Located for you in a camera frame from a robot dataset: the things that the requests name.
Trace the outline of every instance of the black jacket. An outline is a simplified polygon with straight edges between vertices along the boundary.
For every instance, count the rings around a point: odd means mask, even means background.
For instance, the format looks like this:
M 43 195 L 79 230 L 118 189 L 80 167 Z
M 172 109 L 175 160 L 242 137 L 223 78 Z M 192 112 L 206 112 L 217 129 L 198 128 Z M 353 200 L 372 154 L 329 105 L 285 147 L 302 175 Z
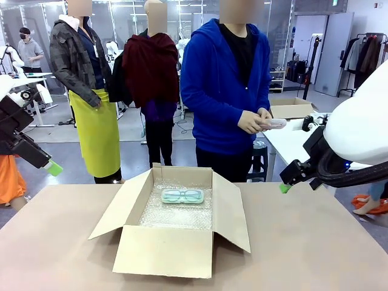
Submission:
M 50 36 L 50 60 L 53 74 L 66 88 L 79 95 L 90 106 L 96 107 L 100 102 L 100 98 L 92 91 L 96 88 L 96 78 L 89 55 L 76 30 L 75 18 L 70 16 L 61 16 L 61 18 L 64 20 L 55 22 Z M 101 71 L 105 79 L 105 89 L 109 92 L 112 73 L 100 38 L 93 29 L 90 31 L 96 41 Z

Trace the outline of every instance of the beige table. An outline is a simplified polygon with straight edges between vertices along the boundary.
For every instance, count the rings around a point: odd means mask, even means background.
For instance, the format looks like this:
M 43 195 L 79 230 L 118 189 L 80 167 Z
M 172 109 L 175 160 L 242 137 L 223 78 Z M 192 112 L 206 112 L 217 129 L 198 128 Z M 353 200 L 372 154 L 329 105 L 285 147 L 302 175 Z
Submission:
M 120 231 L 87 237 L 120 186 L 49 186 L 0 230 L 0 290 L 388 290 L 388 255 L 325 189 L 239 186 L 252 254 L 216 235 L 210 280 L 112 273 Z

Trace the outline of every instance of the purple shirt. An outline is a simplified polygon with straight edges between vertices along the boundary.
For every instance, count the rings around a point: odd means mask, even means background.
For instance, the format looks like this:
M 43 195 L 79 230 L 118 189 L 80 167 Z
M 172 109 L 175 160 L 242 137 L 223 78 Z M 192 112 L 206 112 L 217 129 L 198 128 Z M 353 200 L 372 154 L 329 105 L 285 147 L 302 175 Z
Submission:
M 151 100 L 144 107 L 141 107 L 141 113 L 144 114 L 145 120 L 151 122 L 167 121 L 172 119 L 175 112 L 175 102 Z

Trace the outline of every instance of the bubble wrap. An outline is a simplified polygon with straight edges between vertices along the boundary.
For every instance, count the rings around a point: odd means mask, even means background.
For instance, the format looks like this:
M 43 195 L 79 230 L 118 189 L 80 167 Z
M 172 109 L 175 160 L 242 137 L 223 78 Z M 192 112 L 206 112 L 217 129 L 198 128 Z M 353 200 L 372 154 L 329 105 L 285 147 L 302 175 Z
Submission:
M 204 192 L 201 204 L 165 204 L 162 202 L 164 189 L 189 190 L 198 189 Z M 212 229 L 212 190 L 192 185 L 182 187 L 170 181 L 156 180 L 150 198 L 139 222 L 140 226 L 171 227 L 179 229 Z

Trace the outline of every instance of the white desk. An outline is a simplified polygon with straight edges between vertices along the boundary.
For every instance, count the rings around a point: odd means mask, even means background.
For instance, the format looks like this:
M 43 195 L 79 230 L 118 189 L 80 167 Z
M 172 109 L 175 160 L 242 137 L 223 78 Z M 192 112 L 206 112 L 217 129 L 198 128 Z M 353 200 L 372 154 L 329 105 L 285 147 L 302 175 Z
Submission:
M 52 74 L 53 73 L 26 73 L 25 75 L 27 78 L 42 78 L 42 77 L 50 76 Z M 49 87 L 47 86 L 46 79 L 43 80 L 43 83 L 44 83 L 44 87 L 46 87 L 46 89 L 48 90 Z M 50 103 L 50 106 L 47 106 L 45 108 L 45 110 L 50 110 L 50 109 L 57 107 L 57 106 L 58 106 L 58 104 L 53 105 L 52 103 Z
M 21 78 L 21 79 L 12 79 L 13 81 L 13 88 L 25 86 L 37 82 L 43 82 L 45 81 L 45 78 L 36 78 L 36 79 L 28 79 L 28 78 Z
M 44 82 L 45 78 L 21 78 L 21 79 L 13 79 L 13 88 L 21 87 L 33 83 Z M 34 107 L 36 112 L 36 117 L 38 118 L 39 124 L 30 124 L 29 127 L 54 127 L 53 124 L 44 124 L 41 112 L 39 111 L 39 104 L 34 100 Z
M 269 130 L 263 133 L 265 138 L 271 144 L 271 149 L 269 151 L 267 182 L 272 182 L 276 155 L 278 155 L 286 165 L 289 165 L 296 159 L 301 162 L 305 162 L 310 158 L 304 150 L 303 144 L 308 140 L 313 131 L 304 132 L 303 130 L 295 130 L 301 128 L 302 123 L 303 119 L 291 120 L 283 129 Z M 351 164 L 350 170 L 359 170 L 366 167 L 369 167 L 369 165 L 354 162 Z

